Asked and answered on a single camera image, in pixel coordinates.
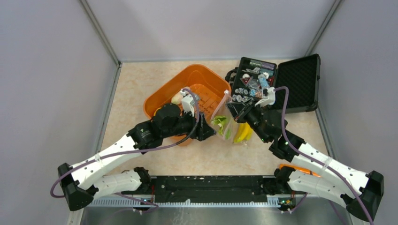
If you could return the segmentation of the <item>clear zip top bag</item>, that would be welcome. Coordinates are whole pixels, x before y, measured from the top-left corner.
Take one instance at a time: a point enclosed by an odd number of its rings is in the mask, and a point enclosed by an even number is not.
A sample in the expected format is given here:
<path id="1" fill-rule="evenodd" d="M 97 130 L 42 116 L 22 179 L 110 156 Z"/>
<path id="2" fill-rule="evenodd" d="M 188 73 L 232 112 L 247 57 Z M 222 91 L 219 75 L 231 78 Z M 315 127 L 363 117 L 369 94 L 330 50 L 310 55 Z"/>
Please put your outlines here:
<path id="1" fill-rule="evenodd" d="M 223 98 L 210 117 L 211 126 L 216 131 L 216 135 L 224 142 L 247 147 L 253 130 L 247 123 L 234 121 L 227 108 L 227 103 L 230 102 L 232 102 L 230 91 L 225 90 Z"/>

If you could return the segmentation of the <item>green leafy vegetable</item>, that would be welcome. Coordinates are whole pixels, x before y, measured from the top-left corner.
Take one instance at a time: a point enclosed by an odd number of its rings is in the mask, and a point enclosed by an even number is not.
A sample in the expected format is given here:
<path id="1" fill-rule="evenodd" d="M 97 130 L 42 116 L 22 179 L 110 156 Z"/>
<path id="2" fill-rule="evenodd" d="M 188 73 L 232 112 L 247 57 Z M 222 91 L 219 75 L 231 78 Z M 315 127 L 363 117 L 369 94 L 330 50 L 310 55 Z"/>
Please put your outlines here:
<path id="1" fill-rule="evenodd" d="M 224 140 L 230 138 L 232 131 L 232 124 L 227 116 L 218 115 L 211 120 L 211 124 L 217 127 L 217 135 L 222 137 Z"/>

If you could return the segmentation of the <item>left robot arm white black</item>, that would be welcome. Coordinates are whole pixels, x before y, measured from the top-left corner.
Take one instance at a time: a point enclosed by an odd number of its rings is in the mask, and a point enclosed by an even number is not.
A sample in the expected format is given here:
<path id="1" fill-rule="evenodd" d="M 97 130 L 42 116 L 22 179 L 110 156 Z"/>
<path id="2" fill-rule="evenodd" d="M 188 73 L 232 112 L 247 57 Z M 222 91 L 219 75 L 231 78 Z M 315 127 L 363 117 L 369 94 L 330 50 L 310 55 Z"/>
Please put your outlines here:
<path id="1" fill-rule="evenodd" d="M 175 104 L 162 106 L 149 120 L 138 123 L 114 144 L 80 163 L 64 163 L 58 167 L 60 186 L 70 211 L 88 206 L 93 200 L 121 193 L 137 191 L 144 194 L 151 187 L 151 177 L 143 167 L 117 175 L 108 173 L 124 162 L 149 151 L 162 150 L 163 140 L 184 136 L 198 141 L 216 135 L 202 112 L 182 112 Z"/>

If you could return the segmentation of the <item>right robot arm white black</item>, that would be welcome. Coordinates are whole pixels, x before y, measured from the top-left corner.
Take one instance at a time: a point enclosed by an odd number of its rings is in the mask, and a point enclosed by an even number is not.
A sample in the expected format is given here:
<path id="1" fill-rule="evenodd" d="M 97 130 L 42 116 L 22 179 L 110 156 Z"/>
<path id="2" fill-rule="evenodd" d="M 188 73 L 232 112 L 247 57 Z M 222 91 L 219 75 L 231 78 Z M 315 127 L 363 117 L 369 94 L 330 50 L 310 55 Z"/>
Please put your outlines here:
<path id="1" fill-rule="evenodd" d="M 226 104 L 237 123 L 247 123 L 264 142 L 271 143 L 270 151 L 314 173 L 305 175 L 297 169 L 281 169 L 275 187 L 281 193 L 301 191 L 317 195 L 344 207 L 352 216 L 374 223 L 384 194 L 384 176 L 377 172 L 363 172 L 349 167 L 318 151 L 303 138 L 286 129 L 285 109 L 281 112 L 258 106 L 256 102 Z"/>

